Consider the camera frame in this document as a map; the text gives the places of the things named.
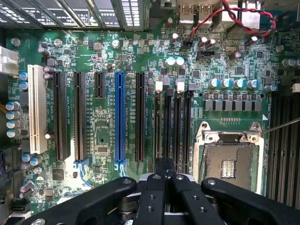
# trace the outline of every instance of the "short pcie x1 slot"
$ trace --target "short pcie x1 slot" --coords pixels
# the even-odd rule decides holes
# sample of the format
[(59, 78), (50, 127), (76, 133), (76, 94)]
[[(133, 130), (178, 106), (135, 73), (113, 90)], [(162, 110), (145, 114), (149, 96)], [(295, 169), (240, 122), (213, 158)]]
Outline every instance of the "short pcie x1 slot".
[(194, 91), (187, 90), (184, 98), (184, 127), (183, 127), (183, 159), (182, 172), (188, 174), (189, 148), (190, 148), (190, 123), (191, 123), (191, 105)]
[(180, 143), (181, 143), (181, 99), (182, 93), (175, 93), (174, 97), (174, 140), (173, 158), (176, 171), (180, 173)]
[(55, 72), (53, 81), (55, 157), (57, 161), (64, 161), (68, 157), (65, 74)]
[(95, 98), (105, 98), (105, 73), (95, 72)]
[(115, 163), (125, 159), (125, 75), (115, 73)]
[(144, 160), (145, 141), (145, 73), (136, 73), (135, 161)]
[(164, 118), (164, 157), (170, 157), (170, 148), (171, 148), (171, 114), (172, 114), (172, 97), (174, 95), (174, 89), (168, 88), (165, 92), (165, 118)]
[(85, 73), (74, 72), (75, 161), (86, 159)]
[(43, 67), (28, 65), (30, 152), (40, 154), (47, 150), (46, 85)]
[(162, 126), (161, 124), (161, 110), (159, 110), (159, 105), (162, 100), (162, 93), (156, 92), (154, 97), (154, 157), (155, 158), (161, 158), (162, 152), (161, 152), (161, 141), (160, 141), (160, 128)]

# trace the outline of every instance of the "green circuit board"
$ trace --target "green circuit board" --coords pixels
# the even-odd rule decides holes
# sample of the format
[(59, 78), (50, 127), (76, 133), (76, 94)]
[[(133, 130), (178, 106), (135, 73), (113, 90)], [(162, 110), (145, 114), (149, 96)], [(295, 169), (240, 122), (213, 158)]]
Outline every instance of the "green circuit board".
[[(63, 31), (42, 31), (42, 30), (9, 30), (7, 32), (7, 48), (19, 52), (20, 72), (27, 72), (28, 65), (45, 65), (44, 58), (38, 53), (38, 47), (42, 43), (47, 44), (47, 49), (52, 52), (51, 58), (56, 61), (56, 69), (66, 75), (66, 112), (67, 112), (67, 145), (70, 152), (64, 162), (55, 160), (54, 141), (48, 141), (48, 149), (42, 154), (43, 162), (40, 165), (42, 172), (35, 174), (33, 168), (24, 171), (24, 182), (32, 181), (35, 184), (35, 191), (30, 197), (31, 211), (36, 214), (48, 209), (62, 201), (79, 195), (90, 188), (105, 184), (121, 175), (126, 175), (139, 180), (143, 173), (154, 171), (154, 98), (155, 83), (162, 78), (169, 78), (170, 85), (166, 88), (175, 88), (175, 81), (184, 78), (185, 86), (189, 83), (195, 84), (195, 92), (191, 106), (191, 135), (190, 135), (190, 167), (189, 174), (193, 174), (192, 163), (194, 153), (194, 138), (202, 121), (207, 121), (214, 130), (244, 130), (248, 131), (254, 121), (260, 123), (262, 129), (269, 126), (271, 111), (271, 94), (265, 91), (266, 76), (272, 79), (272, 84), (277, 84), (277, 69), (282, 68), (281, 60), (285, 58), (285, 52), (277, 53), (275, 47), (278, 43), (288, 44), (293, 37), (298, 37), (297, 31), (278, 33), (267, 39), (259, 39), (258, 43), (250, 47), (245, 47), (245, 40), (227, 39), (224, 33), (211, 33), (201, 30), (196, 34), (196, 39), (206, 36), (216, 39), (217, 43), (209, 49), (215, 51), (217, 55), (212, 59), (196, 60), (197, 46), (193, 46), (189, 51), (182, 51), (180, 43), (171, 45), (169, 43), (170, 34), (178, 32), (181, 37), (187, 36), (190, 31), (178, 30), (175, 25), (166, 29), (162, 23), (156, 30), (143, 33), (132, 32), (63, 32)], [(12, 38), (19, 38), (21, 45), (14, 47)], [(56, 48), (53, 46), (55, 39), (60, 39), (63, 46)], [(120, 47), (113, 48), (112, 41), (118, 40)], [(95, 50), (94, 44), (101, 43), (101, 50)], [(238, 60), (229, 60), (232, 52), (226, 52), (228, 46), (236, 47), (242, 54)], [(165, 60), (168, 57), (183, 57), (185, 64), (182, 68), (169, 67), (167, 75), (162, 75), (162, 68), (166, 68)], [(112, 63), (113, 71), (107, 71), (105, 65)], [(106, 74), (106, 98), (94, 98), (94, 76), (95, 72)], [(114, 72), (123, 71), (126, 75), (126, 141), (125, 141), (125, 174), (120, 168), (116, 168), (114, 161), (114, 121), (115, 121), (115, 76)], [(74, 178), (74, 93), (73, 93), (73, 73), (82, 72), (86, 74), (86, 140), (87, 158), (89, 163), (86, 166), (84, 179), (90, 186), (83, 185), (80, 178)], [(144, 160), (135, 161), (135, 88), (136, 73), (145, 72), (145, 141)], [(148, 83), (149, 72), (153, 72), (153, 84)], [(209, 87), (209, 80), (217, 79), (245, 79), (246, 81), (257, 79), (259, 87), (256, 89), (241, 88), (235, 90)], [(9, 79), (9, 99), (19, 100), (20, 80)], [(47, 84), (47, 127), (53, 129), (53, 83), (51, 80)], [(206, 111), (203, 109), (204, 93), (214, 99), (214, 94), (218, 94), (220, 99), (224, 93), (229, 96), (237, 94), (238, 98), (245, 95), (247, 100), (255, 95), (255, 101), (260, 101), (261, 110), (255, 111)], [(28, 115), (22, 112), (22, 130), (28, 131), (20, 139), (29, 137)], [(107, 146), (107, 154), (99, 154), (98, 149)], [(251, 190), (261, 189), (262, 194), (266, 187), (267, 174), (267, 152), (268, 138), (264, 139), (264, 155), (262, 156), (262, 186), (257, 187), (253, 182)], [(257, 178), (258, 153), (254, 151), (252, 158), (252, 178)], [(53, 179), (53, 169), (61, 172), (59, 178)]]

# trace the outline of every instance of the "white pci slot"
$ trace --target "white pci slot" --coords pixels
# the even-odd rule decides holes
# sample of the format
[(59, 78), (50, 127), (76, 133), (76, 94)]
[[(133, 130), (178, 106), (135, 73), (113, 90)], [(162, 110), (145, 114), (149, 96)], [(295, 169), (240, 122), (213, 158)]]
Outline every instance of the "white pci slot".
[(28, 65), (30, 153), (43, 153), (47, 150), (47, 110), (46, 85), (43, 67)]

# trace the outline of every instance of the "ram slot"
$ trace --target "ram slot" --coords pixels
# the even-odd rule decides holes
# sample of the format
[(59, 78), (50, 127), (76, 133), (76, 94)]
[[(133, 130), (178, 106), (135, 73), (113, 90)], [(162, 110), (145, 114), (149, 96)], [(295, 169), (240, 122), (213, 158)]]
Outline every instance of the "ram slot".
[(135, 161), (142, 162), (145, 141), (145, 73), (136, 73), (135, 94)]
[(174, 98), (174, 139), (173, 139), (173, 158), (176, 171), (181, 172), (180, 165), (180, 143), (181, 143), (181, 99), (182, 93), (175, 93)]
[(174, 89), (168, 88), (165, 92), (165, 118), (164, 118), (164, 158), (170, 157), (171, 148), (171, 116), (172, 116), (172, 97), (174, 95)]
[(54, 147), (57, 161), (68, 157), (67, 118), (66, 118), (66, 80), (63, 72), (55, 72), (54, 81)]
[(75, 161), (86, 159), (85, 73), (74, 72)]
[(115, 163), (125, 159), (125, 75), (115, 73)]
[(184, 127), (183, 127), (183, 163), (182, 173), (188, 174), (189, 148), (190, 148), (190, 124), (191, 124), (191, 105), (193, 91), (186, 91), (184, 97)]
[(95, 98), (105, 98), (105, 73), (95, 72)]
[(160, 91), (156, 91), (155, 98), (154, 98), (154, 158), (161, 158), (162, 157), (162, 148), (161, 148), (161, 110), (162, 105), (162, 93)]
[(47, 150), (46, 85), (43, 67), (28, 65), (30, 152), (41, 154)]

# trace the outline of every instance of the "blue pcie slot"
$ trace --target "blue pcie slot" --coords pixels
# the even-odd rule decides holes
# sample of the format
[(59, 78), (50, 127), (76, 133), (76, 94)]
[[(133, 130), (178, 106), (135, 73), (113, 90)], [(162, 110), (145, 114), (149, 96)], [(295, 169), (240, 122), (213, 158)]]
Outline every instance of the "blue pcie slot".
[(115, 163), (125, 159), (125, 75), (115, 73)]

